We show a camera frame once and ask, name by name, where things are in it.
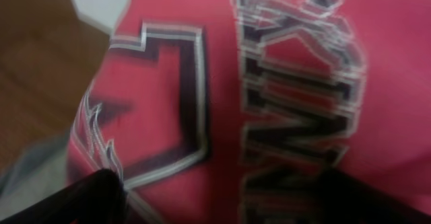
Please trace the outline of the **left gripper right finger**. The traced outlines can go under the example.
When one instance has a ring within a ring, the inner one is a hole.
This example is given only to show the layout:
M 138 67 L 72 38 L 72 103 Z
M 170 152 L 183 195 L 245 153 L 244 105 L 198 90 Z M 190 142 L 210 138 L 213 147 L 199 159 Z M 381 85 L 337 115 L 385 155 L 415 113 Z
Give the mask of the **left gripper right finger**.
M 335 169 L 325 170 L 314 184 L 328 224 L 430 224 L 418 211 Z

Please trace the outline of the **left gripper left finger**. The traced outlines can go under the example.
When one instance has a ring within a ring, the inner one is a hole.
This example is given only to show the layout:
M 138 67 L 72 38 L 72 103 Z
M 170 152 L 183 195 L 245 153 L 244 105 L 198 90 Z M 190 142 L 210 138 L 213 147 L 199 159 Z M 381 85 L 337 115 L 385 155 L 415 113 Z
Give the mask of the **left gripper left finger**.
M 1 224 L 121 224 L 126 196 L 112 170 L 103 169 L 4 219 Z

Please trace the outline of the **grey folded shirt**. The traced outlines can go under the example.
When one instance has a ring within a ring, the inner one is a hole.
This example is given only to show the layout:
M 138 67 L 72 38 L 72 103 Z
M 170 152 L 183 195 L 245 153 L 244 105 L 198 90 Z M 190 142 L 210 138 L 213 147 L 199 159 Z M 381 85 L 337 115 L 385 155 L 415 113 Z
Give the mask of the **grey folded shirt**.
M 65 187 L 68 140 L 66 131 L 36 142 L 1 174 L 1 219 Z

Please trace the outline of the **red t-shirt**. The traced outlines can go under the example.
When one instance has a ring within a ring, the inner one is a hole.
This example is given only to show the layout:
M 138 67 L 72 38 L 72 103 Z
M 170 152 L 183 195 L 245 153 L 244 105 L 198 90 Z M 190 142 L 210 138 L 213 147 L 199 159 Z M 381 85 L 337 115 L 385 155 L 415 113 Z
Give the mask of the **red t-shirt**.
M 329 169 L 430 215 L 430 0 L 129 0 L 68 150 L 130 223 L 323 223 Z

